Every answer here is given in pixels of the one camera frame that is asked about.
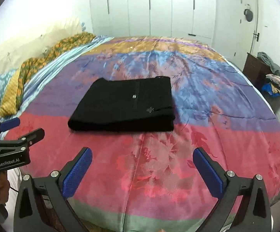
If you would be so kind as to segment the striped light blue sheet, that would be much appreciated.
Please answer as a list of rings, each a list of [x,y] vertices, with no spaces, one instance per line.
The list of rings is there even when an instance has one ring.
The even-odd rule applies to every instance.
[[[108,36],[96,36],[90,43],[67,51],[54,61],[48,63],[24,85],[23,98],[17,113],[15,115],[0,117],[0,123],[13,117],[21,116],[29,104],[64,67],[82,54],[100,46],[103,43],[109,42],[112,39],[112,37]]]

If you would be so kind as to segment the yellow knobbly pillow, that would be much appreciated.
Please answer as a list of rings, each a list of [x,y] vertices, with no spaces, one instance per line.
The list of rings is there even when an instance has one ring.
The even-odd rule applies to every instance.
[[[23,94],[22,80],[19,76],[20,69],[17,69],[8,82],[0,104],[0,117],[15,115],[18,111],[17,97]]]

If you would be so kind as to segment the dark round door hanger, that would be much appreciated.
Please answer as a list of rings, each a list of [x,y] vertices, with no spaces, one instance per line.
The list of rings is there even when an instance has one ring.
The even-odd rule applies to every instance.
[[[243,12],[245,19],[247,22],[251,22],[253,20],[253,12],[250,9],[245,9]]]

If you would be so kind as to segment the dark wooden side table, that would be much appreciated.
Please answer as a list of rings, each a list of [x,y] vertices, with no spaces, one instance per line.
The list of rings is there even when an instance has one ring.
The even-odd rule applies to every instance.
[[[243,74],[250,80],[250,82],[256,87],[256,89],[262,94],[262,96],[269,103],[274,113],[277,113],[280,109],[280,95],[273,96],[268,92],[269,87],[265,84],[266,75],[270,74],[270,67],[257,57],[247,53],[247,59],[243,68]]]

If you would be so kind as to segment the cream padded headboard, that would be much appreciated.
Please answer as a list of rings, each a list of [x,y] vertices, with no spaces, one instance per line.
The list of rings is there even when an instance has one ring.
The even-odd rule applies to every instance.
[[[17,37],[0,44],[0,74],[17,69],[29,58],[43,57],[58,41],[82,32],[78,18],[55,23],[38,36]]]

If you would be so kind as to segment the pile of clothes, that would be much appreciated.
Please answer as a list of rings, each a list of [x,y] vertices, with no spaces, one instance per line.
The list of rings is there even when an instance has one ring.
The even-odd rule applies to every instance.
[[[261,92],[266,92],[271,97],[280,97],[280,66],[265,52],[258,52],[257,58],[270,68],[270,73],[265,75],[265,81],[261,87]]]

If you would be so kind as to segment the orange floral green blanket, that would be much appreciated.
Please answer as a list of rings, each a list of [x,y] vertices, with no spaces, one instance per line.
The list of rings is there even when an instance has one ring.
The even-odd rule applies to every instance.
[[[90,43],[96,35],[88,32],[82,32],[71,37],[64,38],[58,41],[49,52],[41,58],[29,58],[24,61],[19,69],[18,87],[16,93],[16,109],[18,110],[22,102],[24,85],[29,82],[32,77],[48,63],[54,61],[62,54],[76,47]]]

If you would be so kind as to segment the white door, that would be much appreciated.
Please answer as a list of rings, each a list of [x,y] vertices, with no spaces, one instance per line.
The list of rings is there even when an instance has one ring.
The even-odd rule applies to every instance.
[[[253,20],[247,22],[243,14],[245,9],[250,9],[253,12]],[[240,0],[239,6],[239,26],[237,28],[237,45],[236,55],[234,56],[237,66],[242,66],[247,57],[247,53],[251,53],[254,36],[257,34],[258,24],[258,0]]]

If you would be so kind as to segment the black pants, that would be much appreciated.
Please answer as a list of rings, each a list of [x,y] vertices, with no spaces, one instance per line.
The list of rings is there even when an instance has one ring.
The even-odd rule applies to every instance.
[[[68,120],[73,131],[165,132],[174,130],[169,77],[96,80]]]

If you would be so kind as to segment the white wardrobe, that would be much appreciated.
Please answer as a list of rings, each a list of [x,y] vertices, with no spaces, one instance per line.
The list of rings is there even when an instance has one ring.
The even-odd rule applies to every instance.
[[[90,9],[97,35],[175,37],[212,44],[216,0],[90,0]]]

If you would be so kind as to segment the colourful floral bedspread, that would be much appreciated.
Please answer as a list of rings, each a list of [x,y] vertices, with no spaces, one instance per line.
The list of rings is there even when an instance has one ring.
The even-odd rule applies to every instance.
[[[98,37],[39,70],[24,87],[14,139],[45,137],[22,170],[43,177],[83,147],[93,162],[70,204],[112,231],[195,231],[216,199],[192,161],[203,148],[280,197],[280,123],[232,64],[205,44]]]

